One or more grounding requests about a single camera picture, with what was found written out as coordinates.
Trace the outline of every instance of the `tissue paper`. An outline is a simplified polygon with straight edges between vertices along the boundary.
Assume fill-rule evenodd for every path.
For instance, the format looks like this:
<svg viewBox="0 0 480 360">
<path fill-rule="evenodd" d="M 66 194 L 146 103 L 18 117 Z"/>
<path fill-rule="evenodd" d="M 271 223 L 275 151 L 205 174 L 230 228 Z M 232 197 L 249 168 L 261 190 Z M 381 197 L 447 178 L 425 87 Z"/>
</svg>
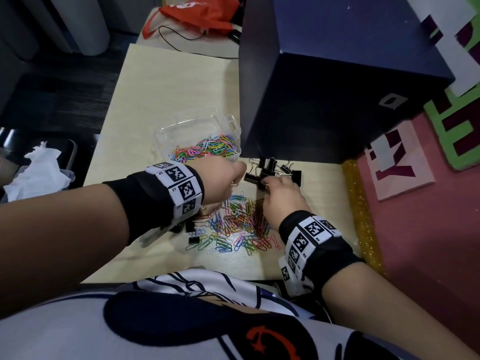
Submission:
<svg viewBox="0 0 480 360">
<path fill-rule="evenodd" d="M 8 202 L 55 193 L 68 187 L 71 179 L 59 168 L 57 158 L 62 152 L 47 148 L 45 141 L 25 155 L 30 165 L 3 189 Z"/>
</svg>

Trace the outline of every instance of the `red bag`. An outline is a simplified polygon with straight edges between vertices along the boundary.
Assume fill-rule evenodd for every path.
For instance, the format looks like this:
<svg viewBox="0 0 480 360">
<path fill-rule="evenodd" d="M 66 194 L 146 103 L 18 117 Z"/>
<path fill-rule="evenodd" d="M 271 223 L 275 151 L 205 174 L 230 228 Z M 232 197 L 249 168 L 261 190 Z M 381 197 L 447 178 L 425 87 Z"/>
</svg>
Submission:
<svg viewBox="0 0 480 360">
<path fill-rule="evenodd" d="M 181 5 L 159 7 L 149 18 L 141 31 L 144 39 L 150 38 L 157 30 L 150 30 L 152 20 L 160 11 L 163 15 L 196 26 L 201 30 L 214 29 L 222 34 L 233 30 L 230 20 L 240 6 L 238 0 L 190 0 Z"/>
</svg>

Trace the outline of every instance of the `dark blue cardboard box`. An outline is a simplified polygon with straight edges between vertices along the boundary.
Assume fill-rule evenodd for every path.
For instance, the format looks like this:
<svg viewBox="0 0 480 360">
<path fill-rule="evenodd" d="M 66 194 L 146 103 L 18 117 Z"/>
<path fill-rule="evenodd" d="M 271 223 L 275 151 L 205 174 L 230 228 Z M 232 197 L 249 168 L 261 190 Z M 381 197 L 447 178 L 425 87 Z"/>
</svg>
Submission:
<svg viewBox="0 0 480 360">
<path fill-rule="evenodd" d="M 406 0 L 247 0 L 242 156 L 341 163 L 453 80 Z"/>
</svg>

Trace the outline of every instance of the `wristband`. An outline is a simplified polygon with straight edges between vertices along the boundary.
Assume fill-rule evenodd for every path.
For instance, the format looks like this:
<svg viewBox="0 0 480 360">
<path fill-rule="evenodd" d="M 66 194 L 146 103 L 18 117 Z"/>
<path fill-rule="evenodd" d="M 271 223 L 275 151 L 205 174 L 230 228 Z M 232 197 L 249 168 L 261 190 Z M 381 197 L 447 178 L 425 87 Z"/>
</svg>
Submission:
<svg viewBox="0 0 480 360">
<path fill-rule="evenodd" d="M 148 230 L 176 225 L 195 215 L 203 201 L 204 187 L 198 173 L 174 161 L 104 184 L 117 194 L 127 216 L 128 245 Z"/>
<path fill-rule="evenodd" d="M 309 278 L 316 289 L 321 289 L 341 269 L 362 261 L 353 254 L 339 230 L 308 211 L 288 215 L 280 224 L 279 233 L 285 242 L 289 269 L 298 280 Z"/>
</svg>

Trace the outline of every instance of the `plastic container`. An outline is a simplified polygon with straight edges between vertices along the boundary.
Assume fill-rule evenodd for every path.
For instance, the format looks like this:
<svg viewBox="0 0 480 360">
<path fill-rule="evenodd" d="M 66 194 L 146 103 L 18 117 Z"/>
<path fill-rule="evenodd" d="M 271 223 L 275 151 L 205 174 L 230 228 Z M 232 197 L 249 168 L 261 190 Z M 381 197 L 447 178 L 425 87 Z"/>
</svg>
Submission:
<svg viewBox="0 0 480 360">
<path fill-rule="evenodd" d="M 180 148 L 196 145 L 208 137 L 227 135 L 237 148 L 237 154 L 228 157 L 236 161 L 242 150 L 240 133 L 242 129 L 233 115 L 222 114 L 216 106 L 194 108 L 174 115 L 175 123 L 153 132 L 153 145 L 158 159 L 169 160 L 169 153 Z"/>
</svg>

